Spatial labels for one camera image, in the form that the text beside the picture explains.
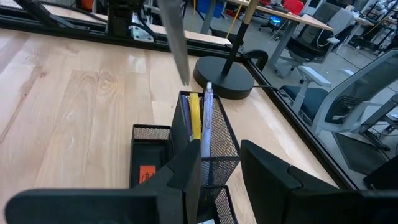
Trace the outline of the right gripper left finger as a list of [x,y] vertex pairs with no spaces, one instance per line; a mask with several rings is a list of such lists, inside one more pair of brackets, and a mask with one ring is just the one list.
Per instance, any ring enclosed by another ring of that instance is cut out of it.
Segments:
[[191,141],[148,180],[134,187],[146,193],[134,223],[195,223],[201,187],[200,141]]

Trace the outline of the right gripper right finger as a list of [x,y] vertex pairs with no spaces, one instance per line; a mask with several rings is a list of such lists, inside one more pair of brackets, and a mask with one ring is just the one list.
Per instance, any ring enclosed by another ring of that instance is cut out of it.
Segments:
[[249,140],[241,167],[258,223],[359,223],[358,195],[336,188]]

